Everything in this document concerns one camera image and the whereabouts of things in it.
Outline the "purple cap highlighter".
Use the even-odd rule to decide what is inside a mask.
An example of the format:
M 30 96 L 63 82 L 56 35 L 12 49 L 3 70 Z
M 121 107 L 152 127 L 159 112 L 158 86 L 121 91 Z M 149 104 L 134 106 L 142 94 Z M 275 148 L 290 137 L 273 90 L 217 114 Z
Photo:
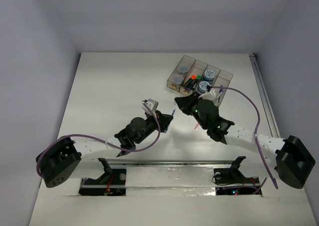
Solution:
M 192 88 L 194 83 L 195 83 L 195 79 L 189 78 L 184 84 L 185 91 L 188 92 Z

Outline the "blue white tub front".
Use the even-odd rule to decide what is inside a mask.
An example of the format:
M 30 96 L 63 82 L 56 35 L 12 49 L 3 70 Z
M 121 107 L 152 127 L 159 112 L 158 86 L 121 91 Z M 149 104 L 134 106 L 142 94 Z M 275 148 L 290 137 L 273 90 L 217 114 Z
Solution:
M 201 81 L 197 87 L 197 92 L 199 94 L 208 93 L 211 88 L 211 83 L 208 81 Z

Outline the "clear jar purple clips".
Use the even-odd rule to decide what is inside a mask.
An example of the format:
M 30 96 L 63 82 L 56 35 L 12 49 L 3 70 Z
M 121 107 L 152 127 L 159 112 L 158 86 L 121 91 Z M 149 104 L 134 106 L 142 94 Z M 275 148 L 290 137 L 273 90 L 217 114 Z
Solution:
M 177 85 L 181 85 L 184 81 L 184 78 L 185 76 L 183 75 L 180 75 L 180 74 L 176 74 L 174 77 L 173 77 L 173 82 Z

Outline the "orange cap highlighter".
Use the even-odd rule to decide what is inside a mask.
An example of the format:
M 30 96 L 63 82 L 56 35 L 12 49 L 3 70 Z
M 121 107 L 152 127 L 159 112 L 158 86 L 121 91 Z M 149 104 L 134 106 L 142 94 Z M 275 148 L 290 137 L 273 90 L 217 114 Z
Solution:
M 191 75 L 191 77 L 186 81 L 186 83 L 183 85 L 185 88 L 188 88 L 192 82 L 195 80 L 196 75 Z

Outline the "clear jar blue clips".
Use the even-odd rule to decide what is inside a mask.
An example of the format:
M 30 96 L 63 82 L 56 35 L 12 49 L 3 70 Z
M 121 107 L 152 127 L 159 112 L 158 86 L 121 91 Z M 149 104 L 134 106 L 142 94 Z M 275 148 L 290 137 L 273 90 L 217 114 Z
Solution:
M 182 65 L 178 68 L 178 71 L 181 75 L 187 75 L 188 72 L 190 70 L 190 66 L 189 65 Z

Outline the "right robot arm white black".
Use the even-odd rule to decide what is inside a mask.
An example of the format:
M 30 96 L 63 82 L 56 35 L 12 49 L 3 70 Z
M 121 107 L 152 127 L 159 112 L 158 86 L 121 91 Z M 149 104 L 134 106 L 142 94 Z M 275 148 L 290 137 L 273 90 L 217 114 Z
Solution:
M 286 185 L 295 189 L 304 187 L 316 161 L 298 137 L 274 138 L 244 129 L 222 118 L 213 101 L 197 94 L 174 100 L 184 114 L 195 118 L 213 141 L 260 154 L 262 159 L 275 164 L 268 171 L 276 172 Z

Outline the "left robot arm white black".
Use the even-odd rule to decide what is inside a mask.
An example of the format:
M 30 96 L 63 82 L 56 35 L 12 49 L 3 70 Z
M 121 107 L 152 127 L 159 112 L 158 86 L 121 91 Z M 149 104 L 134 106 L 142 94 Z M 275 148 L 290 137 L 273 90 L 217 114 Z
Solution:
M 79 163 L 99 160 L 103 166 L 94 170 L 93 178 L 100 184 L 106 183 L 110 179 L 110 171 L 106 168 L 108 159 L 149 149 L 157 143 L 159 136 L 146 147 L 137 149 L 136 146 L 153 132 L 165 133 L 173 120 L 173 115 L 158 110 L 146 116 L 132 119 L 123 130 L 105 140 L 83 134 L 60 137 L 36 157 L 38 175 L 47 188 L 54 188 L 74 177 Z

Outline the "clear four-compartment organizer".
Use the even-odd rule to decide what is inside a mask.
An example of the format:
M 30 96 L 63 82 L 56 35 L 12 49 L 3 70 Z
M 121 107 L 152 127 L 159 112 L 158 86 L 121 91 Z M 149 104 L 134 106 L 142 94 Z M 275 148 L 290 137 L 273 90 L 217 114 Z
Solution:
M 167 79 L 166 86 L 185 96 L 194 92 L 201 95 L 207 92 L 209 85 L 217 86 L 212 89 L 213 102 L 220 106 L 232 78 L 233 74 L 228 71 L 184 55 Z

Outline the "white foam board front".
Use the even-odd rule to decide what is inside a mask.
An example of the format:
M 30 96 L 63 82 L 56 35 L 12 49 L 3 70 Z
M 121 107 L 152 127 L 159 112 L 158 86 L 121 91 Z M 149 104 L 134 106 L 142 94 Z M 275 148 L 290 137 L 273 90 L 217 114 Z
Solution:
M 32 226 L 314 226 L 315 217 L 303 190 L 269 185 L 263 194 L 238 196 L 64 195 L 41 187 L 30 220 Z

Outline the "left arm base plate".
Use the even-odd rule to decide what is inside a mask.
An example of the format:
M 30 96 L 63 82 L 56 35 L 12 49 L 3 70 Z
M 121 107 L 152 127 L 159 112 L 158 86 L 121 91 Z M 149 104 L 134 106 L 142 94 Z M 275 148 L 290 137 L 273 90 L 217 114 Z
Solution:
M 79 187 L 81 196 L 125 196 L 126 168 L 112 169 L 104 158 L 98 158 L 104 173 L 97 179 L 83 178 Z

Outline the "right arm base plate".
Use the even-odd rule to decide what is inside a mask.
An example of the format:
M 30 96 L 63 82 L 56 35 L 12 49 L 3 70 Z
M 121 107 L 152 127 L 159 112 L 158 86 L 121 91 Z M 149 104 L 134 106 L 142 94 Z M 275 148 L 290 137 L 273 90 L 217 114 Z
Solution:
M 229 168 L 215 168 L 212 181 L 218 186 L 228 186 L 233 184 L 255 183 L 251 178 L 245 177 L 240 171 L 239 167 L 242 161 L 246 159 L 245 156 L 237 157 Z

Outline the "aluminium rail right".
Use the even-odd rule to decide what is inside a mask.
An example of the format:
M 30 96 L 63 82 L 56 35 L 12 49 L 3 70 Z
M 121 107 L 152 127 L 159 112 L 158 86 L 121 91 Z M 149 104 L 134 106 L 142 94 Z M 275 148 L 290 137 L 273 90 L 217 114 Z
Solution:
M 261 71 L 257 63 L 257 58 L 254 54 L 249 55 L 249 58 L 250 58 L 250 62 L 251 62 L 254 76 L 256 79 L 260 98 L 262 101 L 263 112 L 270 130 L 270 135 L 265 135 L 263 133 L 260 134 L 258 132 L 255 132 L 255 127 L 254 127 L 254 129 L 252 130 L 252 133 L 250 134 L 251 142 L 254 145 L 254 147 L 251 147 L 251 148 L 252 149 L 254 148 L 253 151 L 255 151 L 256 153 L 258 154 L 260 153 L 258 150 L 258 146 L 256 145 L 256 142 L 255 142 L 255 140 L 257 140 L 259 142 L 260 150 L 264 158 L 268 162 L 272 162 L 274 164 L 275 159 L 277 157 L 276 150 L 280 150 L 283 147 L 285 142 L 283 141 L 283 138 L 280 135 L 279 128 L 277 126 L 277 122 L 275 120 L 275 116 L 274 116 L 274 113 L 270 104 L 270 100 L 266 91 L 266 87 L 261 76 Z M 260 119 L 257 119 L 257 122 L 259 122 L 257 129 L 259 129 L 259 126 L 262 123 L 262 119 L 261 119 L 262 113 L 259 113 L 259 115 L 260 115 Z

